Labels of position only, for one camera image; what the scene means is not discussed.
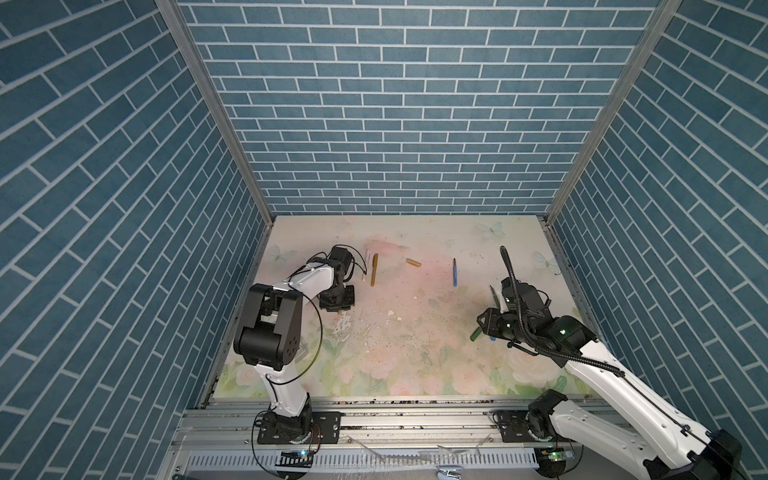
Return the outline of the tan pen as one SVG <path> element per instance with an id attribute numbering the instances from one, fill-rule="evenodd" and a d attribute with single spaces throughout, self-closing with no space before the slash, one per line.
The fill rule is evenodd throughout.
<path id="1" fill-rule="evenodd" d="M 379 263 L 379 254 L 374 253 L 372 262 L 371 262 L 371 280 L 370 280 L 371 287 L 374 287 L 376 285 L 378 263 Z"/>

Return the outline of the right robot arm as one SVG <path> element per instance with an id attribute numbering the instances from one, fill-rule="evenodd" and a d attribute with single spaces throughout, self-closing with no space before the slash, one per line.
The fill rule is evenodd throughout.
<path id="1" fill-rule="evenodd" d="M 629 371 L 578 319 L 555 317 L 542 291 L 517 279 L 507 249 L 501 299 L 477 318 L 488 337 L 531 357 L 543 357 L 580 379 L 605 400 L 629 429 L 596 417 L 565 394 L 548 389 L 528 406 L 529 435 L 539 442 L 573 440 L 637 479 L 737 479 L 740 441 L 710 430 Z"/>

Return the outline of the white pink pen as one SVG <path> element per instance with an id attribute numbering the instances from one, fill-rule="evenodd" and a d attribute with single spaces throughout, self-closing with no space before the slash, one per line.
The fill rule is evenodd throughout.
<path id="1" fill-rule="evenodd" d="M 367 273 L 369 271 L 369 267 L 371 266 L 371 261 L 372 261 L 372 253 L 371 253 L 371 251 L 369 249 L 366 249 L 366 251 L 365 251 L 365 260 L 364 260 L 364 264 L 363 264 L 363 267 L 362 267 L 364 271 L 363 271 L 362 276 L 361 276 L 361 281 L 363 281 L 363 282 L 365 282 L 365 280 L 366 280 L 366 276 L 367 276 Z"/>

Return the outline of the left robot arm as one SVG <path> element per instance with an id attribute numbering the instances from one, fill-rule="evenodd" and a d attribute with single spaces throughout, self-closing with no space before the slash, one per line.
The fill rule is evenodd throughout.
<path id="1" fill-rule="evenodd" d="M 232 341 L 234 353 L 252 367 L 266 386 L 269 407 L 256 419 L 262 445 L 315 442 L 322 424 L 313 419 L 311 396 L 300 379 L 299 352 L 306 306 L 316 314 L 351 309 L 355 287 L 350 284 L 359 251 L 337 244 L 328 253 L 312 256 L 286 279 L 273 284 L 253 284 L 246 295 Z"/>

